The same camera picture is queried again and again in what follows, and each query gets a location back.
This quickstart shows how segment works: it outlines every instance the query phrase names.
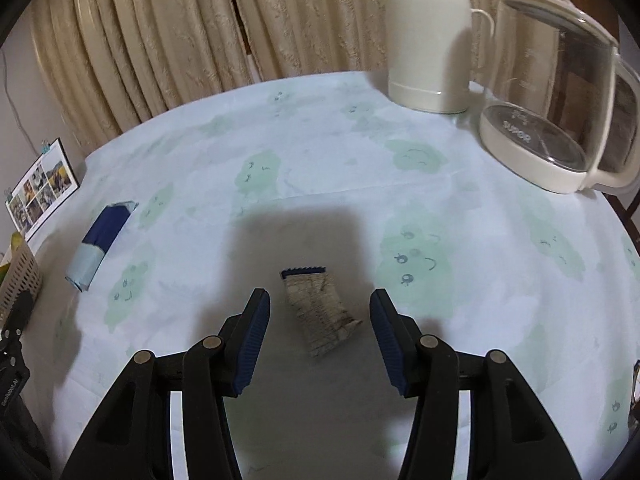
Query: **metal rivet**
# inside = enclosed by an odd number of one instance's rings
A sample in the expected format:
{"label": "metal rivet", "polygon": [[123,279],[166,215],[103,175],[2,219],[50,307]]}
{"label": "metal rivet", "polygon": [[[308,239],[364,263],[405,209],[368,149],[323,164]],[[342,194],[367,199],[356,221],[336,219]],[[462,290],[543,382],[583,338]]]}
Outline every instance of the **metal rivet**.
{"label": "metal rivet", "polygon": [[136,352],[136,354],[133,356],[133,360],[139,365],[143,365],[144,363],[149,361],[149,359],[151,359],[151,352],[148,352],[147,350]]}
{"label": "metal rivet", "polygon": [[438,346],[438,338],[433,335],[423,335],[420,338],[420,344],[426,348],[436,348]]}
{"label": "metal rivet", "polygon": [[209,337],[204,338],[202,341],[202,346],[204,348],[208,348],[209,350],[213,348],[218,348],[222,345],[222,339],[220,339],[217,335],[210,335]]}
{"label": "metal rivet", "polygon": [[494,350],[489,354],[491,361],[494,363],[498,363],[499,365],[507,362],[507,355],[504,352],[500,352],[499,350]]}

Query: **photo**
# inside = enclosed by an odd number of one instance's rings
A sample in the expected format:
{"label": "photo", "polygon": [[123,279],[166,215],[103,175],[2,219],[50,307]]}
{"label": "photo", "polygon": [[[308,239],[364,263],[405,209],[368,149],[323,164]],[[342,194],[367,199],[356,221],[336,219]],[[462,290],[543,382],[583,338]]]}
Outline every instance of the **photo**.
{"label": "photo", "polygon": [[33,200],[36,197],[36,193],[33,191],[33,186],[31,186],[31,182],[29,182],[27,180],[27,182],[25,182],[22,185],[22,201],[25,204],[28,204],[29,202],[31,202],[31,200]]}
{"label": "photo", "polygon": [[60,139],[48,146],[5,202],[15,228],[29,241],[40,226],[78,189]]}
{"label": "photo", "polygon": [[29,218],[31,222],[36,223],[38,218],[42,216],[42,208],[40,204],[38,204],[37,200],[32,200],[31,203],[27,206],[27,211],[29,212]]}
{"label": "photo", "polygon": [[31,175],[31,185],[33,189],[38,192],[42,186],[47,183],[47,177],[44,174],[41,166],[37,166],[33,174]]}
{"label": "photo", "polygon": [[31,229],[31,222],[27,216],[27,212],[24,210],[20,197],[16,196],[11,200],[9,209],[11,210],[11,216],[14,218],[18,231],[24,234],[26,231]]}
{"label": "photo", "polygon": [[51,158],[51,161],[54,163],[54,165],[50,170],[46,169],[45,171],[47,172],[47,178],[49,179],[51,189],[53,189],[53,193],[55,193],[56,197],[58,197],[71,186],[71,179],[69,179],[68,174],[66,174],[65,165],[59,159],[56,160],[52,157],[43,158],[43,168],[46,167],[46,164],[48,162],[47,158]]}
{"label": "photo", "polygon": [[40,207],[43,211],[49,209],[49,206],[52,205],[56,201],[56,196],[53,194],[49,184],[40,190],[38,195],[36,196],[38,202],[40,203]]}

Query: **cable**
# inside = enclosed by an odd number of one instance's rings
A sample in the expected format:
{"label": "cable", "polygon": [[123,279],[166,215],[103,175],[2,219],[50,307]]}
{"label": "cable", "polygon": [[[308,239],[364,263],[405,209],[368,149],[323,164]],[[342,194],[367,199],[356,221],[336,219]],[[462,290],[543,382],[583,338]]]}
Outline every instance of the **cable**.
{"label": "cable", "polygon": [[24,126],[22,126],[22,121],[20,120],[20,115],[18,115],[18,110],[15,107],[14,100],[11,99],[11,95],[9,94],[9,82],[8,82],[9,68],[7,66],[7,63],[6,63],[6,56],[4,54],[4,50],[0,50],[0,52],[2,52],[2,65],[4,65],[4,73],[3,73],[3,76],[2,76],[2,83],[4,85],[4,93],[6,94],[6,98],[9,101],[9,106],[11,107],[12,112],[14,113],[14,119],[15,119],[15,123],[18,126],[18,129],[22,132],[22,134],[24,136],[24,139],[31,146],[31,149],[33,150],[33,153],[37,158],[37,157],[40,156],[40,152],[36,149],[35,145],[31,141],[31,137],[29,137],[29,134],[24,129]]}

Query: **tablecloth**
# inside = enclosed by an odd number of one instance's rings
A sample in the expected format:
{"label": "tablecloth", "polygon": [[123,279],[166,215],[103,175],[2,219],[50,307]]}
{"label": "tablecloth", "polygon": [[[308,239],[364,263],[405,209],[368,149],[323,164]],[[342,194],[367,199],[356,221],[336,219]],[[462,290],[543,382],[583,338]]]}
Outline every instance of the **tablecloth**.
{"label": "tablecloth", "polygon": [[[507,352],[583,477],[599,478],[627,438],[640,258],[600,193],[552,194],[494,160],[472,90],[466,113],[440,116],[393,104],[381,74],[278,80],[176,108],[92,153],[31,241],[46,278],[23,336],[23,395],[57,471],[135,351],[184,351],[264,287],[254,378],[225,402],[244,477],[396,478],[415,400],[388,382],[368,320],[385,287],[456,350]],[[78,294],[66,265],[101,209],[125,200],[140,206]],[[306,352],[279,276],[301,266],[326,266],[365,320],[322,358]],[[462,395],[454,480],[468,438]],[[181,439],[174,402],[177,480]]]}

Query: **white wall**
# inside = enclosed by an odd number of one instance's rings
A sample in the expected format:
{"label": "white wall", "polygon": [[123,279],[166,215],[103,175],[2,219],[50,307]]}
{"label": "white wall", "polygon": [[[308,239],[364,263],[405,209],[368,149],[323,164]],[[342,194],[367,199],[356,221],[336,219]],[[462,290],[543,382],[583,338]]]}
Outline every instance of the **white wall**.
{"label": "white wall", "polygon": [[[31,41],[30,21],[30,9],[27,8],[2,46],[7,62],[9,95],[37,152],[43,140],[53,141],[60,137],[71,166],[77,169],[83,157],[40,75]],[[12,113],[4,90],[4,65],[0,55],[0,191],[8,187],[13,189],[36,160],[31,143],[25,139]],[[4,206],[4,193],[0,202],[0,251],[4,251],[15,229]]]}

